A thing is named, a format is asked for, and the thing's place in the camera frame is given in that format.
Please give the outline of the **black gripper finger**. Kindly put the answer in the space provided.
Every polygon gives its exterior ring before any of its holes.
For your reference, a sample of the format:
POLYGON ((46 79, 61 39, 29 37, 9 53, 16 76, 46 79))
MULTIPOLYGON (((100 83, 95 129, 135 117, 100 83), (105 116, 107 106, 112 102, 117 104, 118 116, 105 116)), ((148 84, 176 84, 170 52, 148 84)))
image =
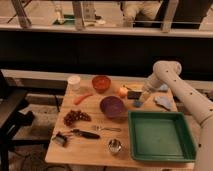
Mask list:
POLYGON ((138 92, 138 91, 128 91, 127 98, 128 99, 139 99, 141 94, 142 94, 142 92, 138 92))

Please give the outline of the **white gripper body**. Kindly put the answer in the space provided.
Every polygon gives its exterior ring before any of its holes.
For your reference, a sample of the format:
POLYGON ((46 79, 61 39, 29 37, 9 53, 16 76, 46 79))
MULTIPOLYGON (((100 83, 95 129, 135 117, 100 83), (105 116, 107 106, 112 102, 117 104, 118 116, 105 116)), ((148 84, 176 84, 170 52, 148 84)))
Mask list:
POLYGON ((153 93, 153 92, 156 92, 161 85, 162 85, 162 82, 155 75, 150 75, 145 80, 145 83, 142 87, 142 91, 153 93))

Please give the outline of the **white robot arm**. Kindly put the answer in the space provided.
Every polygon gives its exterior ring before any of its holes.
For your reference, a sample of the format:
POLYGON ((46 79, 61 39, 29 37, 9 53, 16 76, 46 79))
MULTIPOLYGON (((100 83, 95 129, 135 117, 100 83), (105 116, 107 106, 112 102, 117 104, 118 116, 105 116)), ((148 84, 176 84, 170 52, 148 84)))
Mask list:
POLYGON ((151 93, 166 84, 201 127, 193 171, 213 171, 213 102, 182 80, 181 70, 177 61, 155 62, 153 73, 141 88, 139 100, 145 102, 151 93))

